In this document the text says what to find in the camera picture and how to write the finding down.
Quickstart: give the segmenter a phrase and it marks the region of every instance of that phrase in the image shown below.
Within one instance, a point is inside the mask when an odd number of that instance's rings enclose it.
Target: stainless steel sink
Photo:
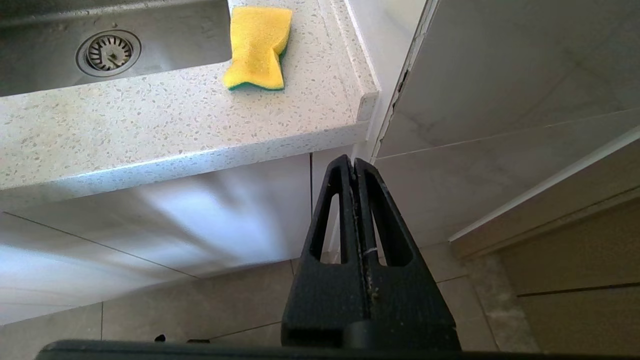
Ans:
[[[0,96],[230,57],[227,0],[0,0]]]

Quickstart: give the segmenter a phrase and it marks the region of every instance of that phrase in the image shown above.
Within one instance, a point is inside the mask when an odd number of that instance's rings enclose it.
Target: cabinet door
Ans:
[[[0,325],[186,276],[0,213]]]
[[[300,256],[309,155],[46,204],[16,214],[204,277]]]

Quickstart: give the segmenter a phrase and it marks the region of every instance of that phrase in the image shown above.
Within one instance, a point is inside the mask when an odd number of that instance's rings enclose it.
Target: sponge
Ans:
[[[284,88],[280,55],[287,47],[293,12],[241,6],[231,13],[231,66],[222,78],[230,90],[251,83],[268,90]]]

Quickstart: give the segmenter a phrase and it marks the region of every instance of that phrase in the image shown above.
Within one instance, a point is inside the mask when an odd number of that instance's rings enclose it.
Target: sink drain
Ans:
[[[76,62],[85,74],[114,76],[130,68],[140,56],[140,40],[124,30],[109,30],[88,38],[77,51]]]

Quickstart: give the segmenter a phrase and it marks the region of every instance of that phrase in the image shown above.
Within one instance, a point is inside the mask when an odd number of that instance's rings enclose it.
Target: speckled countertop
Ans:
[[[0,97],[0,209],[365,140],[378,89],[344,3],[244,4],[294,11],[284,91],[229,92],[225,62]]]

